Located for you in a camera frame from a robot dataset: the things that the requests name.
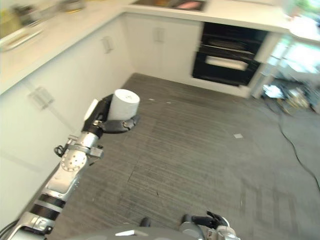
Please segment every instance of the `cabinet handle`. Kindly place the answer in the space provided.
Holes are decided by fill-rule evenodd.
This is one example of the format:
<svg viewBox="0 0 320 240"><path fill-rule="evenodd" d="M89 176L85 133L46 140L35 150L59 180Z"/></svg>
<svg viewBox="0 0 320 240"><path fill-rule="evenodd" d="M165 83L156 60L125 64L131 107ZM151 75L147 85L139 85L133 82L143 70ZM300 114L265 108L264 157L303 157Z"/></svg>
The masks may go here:
<svg viewBox="0 0 320 240"><path fill-rule="evenodd" d="M54 101L51 94L41 86L30 93L29 98L40 110L46 109Z"/></svg>
<svg viewBox="0 0 320 240"><path fill-rule="evenodd" d="M160 27L158 30L158 39L159 39L159 43L165 42L165 29L162 27Z"/></svg>
<svg viewBox="0 0 320 240"><path fill-rule="evenodd" d="M159 42L159 28L155 27L153 29L153 40L158 43Z"/></svg>
<svg viewBox="0 0 320 240"><path fill-rule="evenodd" d="M153 39L156 43L165 42L165 29L162 27L155 27L153 29Z"/></svg>
<svg viewBox="0 0 320 240"><path fill-rule="evenodd" d="M111 37L109 36L104 36L102 39L102 44L104 46L104 50L106 54L110 53L114 48L114 45L113 45L113 42L112 42L112 39Z"/></svg>

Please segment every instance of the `paper scrap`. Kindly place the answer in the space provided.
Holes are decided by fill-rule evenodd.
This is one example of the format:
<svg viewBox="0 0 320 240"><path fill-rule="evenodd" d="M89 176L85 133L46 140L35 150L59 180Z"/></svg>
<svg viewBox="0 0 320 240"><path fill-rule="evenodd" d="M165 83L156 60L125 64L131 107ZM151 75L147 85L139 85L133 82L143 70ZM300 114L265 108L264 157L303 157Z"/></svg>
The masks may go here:
<svg viewBox="0 0 320 240"><path fill-rule="evenodd" d="M243 138L244 138L244 136L242 136L240 133L233 134L233 136L234 136L236 139L243 139Z"/></svg>

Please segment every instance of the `black oven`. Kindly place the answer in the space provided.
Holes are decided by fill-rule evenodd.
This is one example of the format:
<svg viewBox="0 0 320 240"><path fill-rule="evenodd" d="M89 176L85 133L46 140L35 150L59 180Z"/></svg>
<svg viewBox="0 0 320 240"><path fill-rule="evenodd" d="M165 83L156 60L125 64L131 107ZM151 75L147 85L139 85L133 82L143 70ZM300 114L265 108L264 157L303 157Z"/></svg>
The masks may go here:
<svg viewBox="0 0 320 240"><path fill-rule="evenodd" d="M248 85L266 31L205 22L192 76L233 86Z"/></svg>

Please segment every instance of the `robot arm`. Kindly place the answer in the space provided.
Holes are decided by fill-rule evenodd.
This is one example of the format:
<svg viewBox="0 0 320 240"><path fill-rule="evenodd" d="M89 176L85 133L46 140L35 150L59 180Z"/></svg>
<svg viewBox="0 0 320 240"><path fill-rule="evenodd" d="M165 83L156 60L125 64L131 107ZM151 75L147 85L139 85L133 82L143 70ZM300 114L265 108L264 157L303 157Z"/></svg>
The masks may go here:
<svg viewBox="0 0 320 240"><path fill-rule="evenodd" d="M45 235L53 230L57 217L85 169L103 157L103 147L96 145L98 139L103 133L128 132L137 124L137 115L128 120L107 120L112 97L103 98L86 114L88 117L79 137L68 137L65 147L58 154L61 157L58 169L42 189L33 207L23 213L5 239L45 240Z"/></svg>

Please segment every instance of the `silver arm segment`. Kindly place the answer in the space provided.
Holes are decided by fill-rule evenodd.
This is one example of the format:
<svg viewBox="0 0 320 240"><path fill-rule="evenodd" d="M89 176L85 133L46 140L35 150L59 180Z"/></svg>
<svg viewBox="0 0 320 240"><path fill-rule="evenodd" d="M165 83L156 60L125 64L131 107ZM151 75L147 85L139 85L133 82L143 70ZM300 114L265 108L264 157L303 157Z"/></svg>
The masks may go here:
<svg viewBox="0 0 320 240"><path fill-rule="evenodd" d="M98 139L98 136L88 131L83 131L79 138L68 138L68 148L58 169L41 191L32 209L23 213L8 234L7 240L46 239L44 235L53 230L56 218L75 190L84 170L93 159L103 157L103 150L95 147Z"/></svg>

